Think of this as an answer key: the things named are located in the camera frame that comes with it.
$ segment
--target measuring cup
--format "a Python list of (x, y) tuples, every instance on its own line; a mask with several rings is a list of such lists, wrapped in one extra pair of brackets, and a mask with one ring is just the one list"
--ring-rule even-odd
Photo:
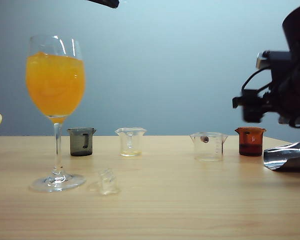
[(68, 128), (70, 134), (71, 156), (88, 156), (92, 154), (92, 136), (96, 132), (93, 127)]
[(190, 135), (194, 143), (194, 158), (200, 161), (220, 161), (228, 135), (219, 132), (197, 132)]
[(141, 137), (147, 130), (141, 127), (122, 127), (114, 132), (119, 135), (121, 142), (120, 154), (125, 157), (141, 154)]
[(265, 128), (247, 126), (235, 130), (239, 134), (239, 154), (250, 157), (262, 155)]

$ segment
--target brown beaker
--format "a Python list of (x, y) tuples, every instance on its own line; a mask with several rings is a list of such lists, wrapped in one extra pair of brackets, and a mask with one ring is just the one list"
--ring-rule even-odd
[(257, 157), (262, 155), (265, 128), (246, 126), (235, 130), (239, 134), (239, 154)]

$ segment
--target wood grain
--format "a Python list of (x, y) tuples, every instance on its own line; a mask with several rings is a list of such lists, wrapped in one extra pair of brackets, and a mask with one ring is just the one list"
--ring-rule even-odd
[[(238, 136), (229, 136), (218, 162), (195, 160), (189, 136), (142, 140), (142, 156), (120, 156), (117, 136), (94, 136), (93, 155), (73, 157), (63, 136), (64, 168), (86, 183), (40, 193), (28, 186), (52, 169), (54, 138), (0, 136), (0, 240), (300, 239), (300, 173), (240, 156)], [(99, 193), (106, 168), (119, 194)]]

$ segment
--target orange liquid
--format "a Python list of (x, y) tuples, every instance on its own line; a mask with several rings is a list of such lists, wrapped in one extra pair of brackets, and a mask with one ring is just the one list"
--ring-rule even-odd
[(38, 52), (27, 58), (25, 82), (40, 111), (53, 123), (63, 123), (84, 94), (84, 63), (69, 56)]

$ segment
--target gray backdrop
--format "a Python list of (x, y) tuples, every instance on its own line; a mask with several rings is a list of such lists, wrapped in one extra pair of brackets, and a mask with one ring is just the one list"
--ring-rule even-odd
[[(239, 126), (300, 141), (300, 129), (245, 123), (232, 109), (244, 81), (256, 71), (258, 52), (286, 51), (284, 18), (300, 0), (121, 0), (112, 9), (87, 0), (0, 0), (0, 135), (52, 135), (51, 122), (25, 86), (29, 37), (72, 36), (80, 42), (86, 90), (64, 122), (115, 135), (143, 127), (148, 135), (211, 131), (236, 135)], [(270, 72), (248, 88), (269, 82)]]

